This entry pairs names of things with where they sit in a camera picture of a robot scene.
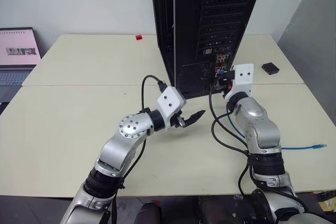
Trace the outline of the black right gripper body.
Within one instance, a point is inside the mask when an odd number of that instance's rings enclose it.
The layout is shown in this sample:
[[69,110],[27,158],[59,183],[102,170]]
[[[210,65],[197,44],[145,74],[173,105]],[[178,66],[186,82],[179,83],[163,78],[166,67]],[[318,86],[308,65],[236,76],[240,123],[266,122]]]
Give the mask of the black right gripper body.
[[227,90],[230,90],[233,85],[233,80],[235,79],[235,71],[227,71],[223,74],[224,87]]

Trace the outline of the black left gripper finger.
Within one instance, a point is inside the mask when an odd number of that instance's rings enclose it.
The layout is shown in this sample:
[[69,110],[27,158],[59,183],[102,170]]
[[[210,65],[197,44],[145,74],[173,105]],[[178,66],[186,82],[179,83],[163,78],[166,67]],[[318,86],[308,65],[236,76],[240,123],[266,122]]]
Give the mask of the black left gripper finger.
[[202,117],[202,115],[203,115],[205,112],[206,112],[205,110],[200,110],[200,111],[198,111],[198,112],[192,114],[192,115],[187,119],[187,121],[197,121],[197,120],[199,120],[199,119]]
[[183,127],[188,127],[195,122],[197,122],[200,119],[201,116],[199,115],[192,115],[188,119],[184,120],[184,126]]

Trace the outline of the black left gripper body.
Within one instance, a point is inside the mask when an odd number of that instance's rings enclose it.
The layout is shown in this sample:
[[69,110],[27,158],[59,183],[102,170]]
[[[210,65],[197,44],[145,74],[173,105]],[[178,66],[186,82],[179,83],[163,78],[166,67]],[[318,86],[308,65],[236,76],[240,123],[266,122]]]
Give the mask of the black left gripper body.
[[178,128],[178,127],[185,128],[186,123],[184,121],[184,118],[181,117],[179,114],[173,115],[172,116],[172,126],[174,126],[175,128]]

